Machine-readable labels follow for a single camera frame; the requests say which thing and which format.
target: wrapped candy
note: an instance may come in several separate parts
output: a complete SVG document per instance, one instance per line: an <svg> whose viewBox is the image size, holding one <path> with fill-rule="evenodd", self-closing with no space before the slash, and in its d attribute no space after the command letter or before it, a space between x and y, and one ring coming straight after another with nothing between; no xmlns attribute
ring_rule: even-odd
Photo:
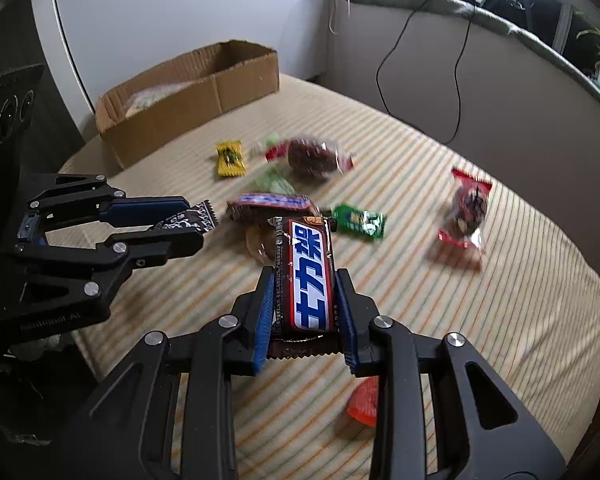
<svg viewBox="0 0 600 480"><path fill-rule="evenodd" d="M277 146L280 143L280 136L278 134L270 134L265 139L256 142L254 146L249 150L249 154L252 158L262 157L271 148Z"/></svg>
<svg viewBox="0 0 600 480"><path fill-rule="evenodd" d="M343 152L335 143L302 137L288 139L265 153L267 160L285 158L297 173L317 178L329 178L353 169L350 153Z"/></svg>
<svg viewBox="0 0 600 480"><path fill-rule="evenodd" d="M482 251L481 225L487 215L493 184L478 180L458 168L453 168L451 173L459 187L453 197L451 214L438 232L438 238L465 249L474 247Z"/></svg>
<svg viewBox="0 0 600 480"><path fill-rule="evenodd" d="M247 173L240 140L219 142L216 144L216 150L219 176L242 176Z"/></svg>
<svg viewBox="0 0 600 480"><path fill-rule="evenodd" d="M148 230L193 227L201 234L204 234L215 229L217 225L218 218L216 218L216 213L211 207L211 202L203 200L189 209L165 218L153 227L149 227Z"/></svg>
<svg viewBox="0 0 600 480"><path fill-rule="evenodd" d="M296 190L282 176L277 167L269 168L253 181L257 191L262 193L274 193L278 195L295 195Z"/></svg>
<svg viewBox="0 0 600 480"><path fill-rule="evenodd" d="M347 402L347 415L358 422L374 428L378 420L378 376L372 376L359 384Z"/></svg>
<svg viewBox="0 0 600 480"><path fill-rule="evenodd" d="M372 239L384 236L386 216L382 213L340 204L333 208L331 215L337 220L338 227L343 231L360 233Z"/></svg>
<svg viewBox="0 0 600 480"><path fill-rule="evenodd" d="M260 264L276 261L276 230L272 226L250 225L246 231L247 250Z"/></svg>
<svg viewBox="0 0 600 480"><path fill-rule="evenodd" d="M269 357L322 355L339 350L335 267L329 219L275 217L274 314Z"/></svg>
<svg viewBox="0 0 600 480"><path fill-rule="evenodd" d="M266 225L270 218L286 215L319 215L318 208L305 196L273 193L242 193L226 203L226 215L235 222Z"/></svg>

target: black cable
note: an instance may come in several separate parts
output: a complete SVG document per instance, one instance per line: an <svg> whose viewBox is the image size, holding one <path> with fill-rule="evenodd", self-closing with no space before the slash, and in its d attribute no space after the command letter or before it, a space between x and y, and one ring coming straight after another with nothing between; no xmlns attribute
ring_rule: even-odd
<svg viewBox="0 0 600 480"><path fill-rule="evenodd" d="M451 136L451 138L446 142L442 142L442 144L444 144L445 146L451 144L451 142L456 138L458 130L460 129L460 119L462 118L462 98L460 97L460 87L458 85L458 65L460 64L460 60L462 59L462 54L464 54L466 42L469 39L469 30L471 29L471 24L474 22L474 16L475 6L474 10L471 13L471 16L469 17L469 24L466 26L466 34L464 35L464 43L462 44L462 50L460 50L460 55L458 56L458 59L456 60L456 66L454 67L454 80L456 82L456 92L458 93L458 122L456 123L456 130L454 131L454 134Z"/></svg>
<svg viewBox="0 0 600 480"><path fill-rule="evenodd" d="M404 27L402 28L400 35L398 36L398 39L395 40L394 46L386 54L386 56L384 56L384 59L380 62L380 65L378 65L378 70L376 70L376 86L378 87L378 92L380 93L380 98L382 99L382 104L384 105L384 109L386 110L388 115L391 115L391 117L393 117L394 115L389 111L389 108L387 107L386 102L384 101L384 96L382 95L382 89L380 88L380 81L378 79L380 76L380 70L382 70L382 66L384 65L386 60L389 59L389 56L391 56L391 54L393 54L395 49L398 47L398 43L400 43L400 40L402 39L402 35L404 34L404 31L407 30L407 25L409 25L409 22L411 21L411 19L416 15L416 12L418 12L419 10L422 10L424 8L424 6L427 5L428 3L429 3L429 0L424 0L419 6L417 6L415 9L413 9L413 12L409 15L407 20L404 22Z"/></svg>
<svg viewBox="0 0 600 480"><path fill-rule="evenodd" d="M380 65L378 66L378 70L376 70L376 86L378 86L378 93L380 94L380 98L382 99L382 104L384 105L384 109L386 110L387 114L391 115L391 117L393 117L394 119L396 117L389 111L389 108L387 107L386 102L384 101L384 96L382 95L382 89L380 88L380 81L379 81L380 70L382 69L384 62L387 59L389 59L389 56L391 56L391 54L394 53L394 50L398 47L398 43L400 43L400 40L402 39L402 35L404 34L404 31L407 29L407 25L409 25L409 21L411 20L413 15L416 12L418 12L419 10L421 10L427 4L428 1L429 0L424 0L424 2L422 2L409 15L407 20L404 22L404 27L402 28L400 35L398 36L398 39L395 41L394 46L386 54L386 56L384 56L384 59L381 61ZM451 143L451 141L456 138L456 135L458 134L458 130L460 129L460 119L462 117L462 98L460 97L460 87L458 86L458 64L460 63L460 60L462 59L462 54L464 54L464 50L466 48L466 42L469 39L469 30L471 29L471 24L474 21L474 16L475 16L475 6L474 6L474 9L472 10L471 16L469 17L469 23L466 26L466 34L464 35L464 42L462 43L462 50L460 50L460 55L458 56L458 59L456 60L456 66L454 67L454 80L456 82L456 92L458 93L458 123L456 124L456 130L454 131L454 134L451 136L451 138L446 142L442 142L442 144L444 144L445 146L448 146Z"/></svg>
<svg viewBox="0 0 600 480"><path fill-rule="evenodd" d="M505 0L505 1L514 9L525 10L525 6L517 0ZM483 4L481 7L484 8L485 10L491 10L493 5L494 4L492 4L492 5Z"/></svg>
<svg viewBox="0 0 600 480"><path fill-rule="evenodd" d="M525 16L526 16L526 30L528 30L529 32L533 33L533 28L534 28L534 22L533 22L533 18L531 17L531 0L522 0L522 2L524 3L525 6Z"/></svg>

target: white wall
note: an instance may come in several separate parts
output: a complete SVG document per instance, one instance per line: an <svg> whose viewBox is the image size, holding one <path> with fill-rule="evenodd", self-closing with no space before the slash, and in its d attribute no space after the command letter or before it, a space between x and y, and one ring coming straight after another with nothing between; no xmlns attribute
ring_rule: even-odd
<svg viewBox="0 0 600 480"><path fill-rule="evenodd" d="M339 32L325 81L384 111L376 69L410 10L338 6ZM380 83L392 114L434 139L458 120L454 65L467 27L418 13ZM600 274L600 103L524 47L472 25L458 67L462 120L450 147L553 219Z"/></svg>
<svg viewBox="0 0 600 480"><path fill-rule="evenodd" d="M326 64L326 2L32 0L48 64L81 131L107 90L216 41L236 38L272 46L281 72L318 75Z"/></svg>

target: green leaf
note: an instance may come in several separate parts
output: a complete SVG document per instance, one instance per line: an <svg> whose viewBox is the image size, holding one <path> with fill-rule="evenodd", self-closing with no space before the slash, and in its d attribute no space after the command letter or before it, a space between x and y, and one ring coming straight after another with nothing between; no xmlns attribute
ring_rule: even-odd
<svg viewBox="0 0 600 480"><path fill-rule="evenodd" d="M597 28L596 29L590 28L589 30L581 30L576 35L576 40L579 40L582 36L584 36L586 34L593 34L593 35L598 36L600 38L600 30L597 29Z"/></svg>

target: cardboard box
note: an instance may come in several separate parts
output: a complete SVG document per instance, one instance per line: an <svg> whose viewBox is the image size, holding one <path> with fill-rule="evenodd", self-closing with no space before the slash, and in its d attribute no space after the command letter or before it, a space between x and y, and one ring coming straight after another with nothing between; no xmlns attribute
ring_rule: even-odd
<svg viewBox="0 0 600 480"><path fill-rule="evenodd" d="M190 86L125 117L123 107L136 92L188 81ZM279 89L276 51L231 40L181 54L109 90L96 106L96 125L128 168L175 137Z"/></svg>

